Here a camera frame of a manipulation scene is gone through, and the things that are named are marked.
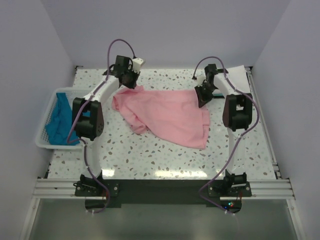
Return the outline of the pink t shirt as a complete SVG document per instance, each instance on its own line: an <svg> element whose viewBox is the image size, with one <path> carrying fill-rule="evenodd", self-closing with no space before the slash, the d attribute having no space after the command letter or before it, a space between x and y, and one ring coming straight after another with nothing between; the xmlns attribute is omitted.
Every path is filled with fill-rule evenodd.
<svg viewBox="0 0 320 240"><path fill-rule="evenodd" d="M194 89L145 90L143 86L119 90L112 100L135 134L151 131L156 137L193 149L205 149L210 112L198 106Z"/></svg>

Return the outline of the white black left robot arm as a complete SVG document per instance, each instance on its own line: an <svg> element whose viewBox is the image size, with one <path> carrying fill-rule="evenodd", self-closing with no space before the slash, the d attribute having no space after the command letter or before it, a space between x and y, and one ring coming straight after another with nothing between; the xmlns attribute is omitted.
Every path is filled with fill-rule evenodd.
<svg viewBox="0 0 320 240"><path fill-rule="evenodd" d="M84 97L73 100L71 131L83 143L85 165L80 180L74 184L77 196L109 196L102 183L102 167L97 150L105 125L103 105L121 86L129 89L137 86L144 63L142 58L118 55L115 63L103 73L101 82Z"/></svg>

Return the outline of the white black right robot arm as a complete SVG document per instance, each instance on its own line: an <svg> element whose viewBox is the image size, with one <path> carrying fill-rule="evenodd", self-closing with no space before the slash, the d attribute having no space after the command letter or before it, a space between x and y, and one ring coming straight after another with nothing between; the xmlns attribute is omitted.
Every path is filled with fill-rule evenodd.
<svg viewBox="0 0 320 240"><path fill-rule="evenodd" d="M201 108L215 98L217 92L224 97L222 123L229 138L229 158L223 169L223 179L215 179L207 185L210 197L236 197L240 191L248 193L245 168L245 132L253 120L253 96L243 65L227 70L208 64L204 76L195 87L198 106Z"/></svg>

